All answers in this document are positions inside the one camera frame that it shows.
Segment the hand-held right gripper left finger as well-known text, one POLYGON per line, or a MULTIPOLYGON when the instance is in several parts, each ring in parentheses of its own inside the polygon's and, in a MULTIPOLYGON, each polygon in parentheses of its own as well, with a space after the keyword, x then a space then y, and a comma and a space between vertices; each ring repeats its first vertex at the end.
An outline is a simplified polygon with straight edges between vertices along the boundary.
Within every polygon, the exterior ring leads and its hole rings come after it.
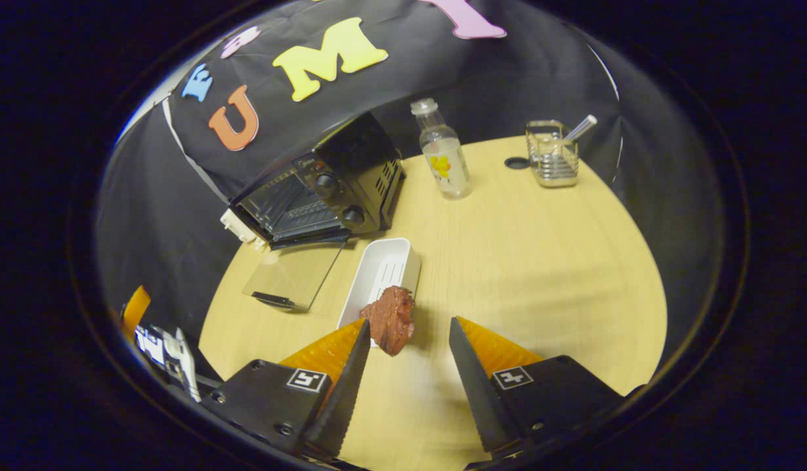
POLYGON ((371 346, 365 319, 345 325, 281 362, 252 360, 202 406, 281 452, 337 458, 371 346))

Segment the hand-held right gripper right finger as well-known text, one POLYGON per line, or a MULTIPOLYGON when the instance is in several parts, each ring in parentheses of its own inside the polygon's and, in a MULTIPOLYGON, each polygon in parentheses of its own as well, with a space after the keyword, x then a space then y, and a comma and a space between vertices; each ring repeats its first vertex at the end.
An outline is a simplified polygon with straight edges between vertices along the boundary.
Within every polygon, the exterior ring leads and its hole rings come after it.
POLYGON ((572 357, 545 360, 461 316, 451 320, 449 348, 493 459, 559 450, 625 402, 572 357))

